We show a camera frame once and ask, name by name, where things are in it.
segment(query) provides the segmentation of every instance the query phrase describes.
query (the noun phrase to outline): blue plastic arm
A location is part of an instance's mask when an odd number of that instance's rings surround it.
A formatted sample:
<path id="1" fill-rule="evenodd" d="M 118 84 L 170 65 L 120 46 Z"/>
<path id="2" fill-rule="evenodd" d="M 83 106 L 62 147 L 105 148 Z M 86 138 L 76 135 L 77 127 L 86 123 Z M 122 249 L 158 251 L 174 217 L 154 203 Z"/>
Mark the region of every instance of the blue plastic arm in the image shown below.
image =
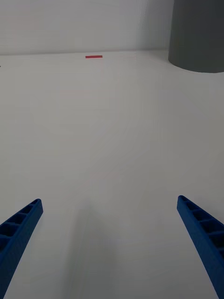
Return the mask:
<path id="1" fill-rule="evenodd" d="M 177 210 L 219 299 L 224 299 L 224 225 L 182 195 Z"/>
<path id="2" fill-rule="evenodd" d="M 0 225 L 0 299 L 5 296 L 42 213 L 42 202 L 36 199 Z"/>

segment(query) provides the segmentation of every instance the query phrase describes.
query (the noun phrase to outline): red tape strip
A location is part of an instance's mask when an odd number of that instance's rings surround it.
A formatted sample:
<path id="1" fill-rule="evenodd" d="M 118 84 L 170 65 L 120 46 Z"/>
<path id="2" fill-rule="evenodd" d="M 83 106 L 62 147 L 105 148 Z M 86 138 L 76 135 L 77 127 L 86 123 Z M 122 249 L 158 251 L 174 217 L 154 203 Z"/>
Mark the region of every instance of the red tape strip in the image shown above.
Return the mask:
<path id="1" fill-rule="evenodd" d="M 90 55 L 86 56 L 85 58 L 103 58 L 103 55 Z"/>

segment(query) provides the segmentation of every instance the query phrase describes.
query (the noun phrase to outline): white wall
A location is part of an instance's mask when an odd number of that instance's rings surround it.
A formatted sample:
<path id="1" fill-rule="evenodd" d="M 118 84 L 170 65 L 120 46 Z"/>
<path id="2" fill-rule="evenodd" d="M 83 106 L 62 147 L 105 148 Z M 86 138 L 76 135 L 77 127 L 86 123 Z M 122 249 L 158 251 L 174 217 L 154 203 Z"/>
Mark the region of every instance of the white wall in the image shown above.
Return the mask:
<path id="1" fill-rule="evenodd" d="M 173 0 L 2 0 L 0 54 L 166 48 Z"/>
<path id="2" fill-rule="evenodd" d="M 224 222 L 224 73 L 84 56 L 0 58 L 0 221 L 44 208 L 5 299 L 216 299 L 176 204 Z"/>

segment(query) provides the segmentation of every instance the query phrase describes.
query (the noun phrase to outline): gray pillar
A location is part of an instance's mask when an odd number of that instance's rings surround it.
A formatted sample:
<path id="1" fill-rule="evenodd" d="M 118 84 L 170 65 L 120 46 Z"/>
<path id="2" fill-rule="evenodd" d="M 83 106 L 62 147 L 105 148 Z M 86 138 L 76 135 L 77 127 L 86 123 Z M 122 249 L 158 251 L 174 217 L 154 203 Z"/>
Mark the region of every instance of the gray pillar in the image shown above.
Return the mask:
<path id="1" fill-rule="evenodd" d="M 224 0 L 175 0 L 168 59 L 190 71 L 224 71 Z"/>

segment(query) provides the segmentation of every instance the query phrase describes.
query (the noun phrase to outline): white floor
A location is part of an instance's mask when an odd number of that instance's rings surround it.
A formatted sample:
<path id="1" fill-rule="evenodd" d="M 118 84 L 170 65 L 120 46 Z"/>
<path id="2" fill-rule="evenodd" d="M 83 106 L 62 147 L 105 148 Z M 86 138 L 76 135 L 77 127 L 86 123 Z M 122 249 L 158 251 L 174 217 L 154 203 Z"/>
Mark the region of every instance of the white floor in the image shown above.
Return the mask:
<path id="1" fill-rule="evenodd" d="M 6 299 L 213 299 L 176 210 L 224 222 L 224 73 L 166 52 L 0 57 L 0 222 L 44 215 Z"/>

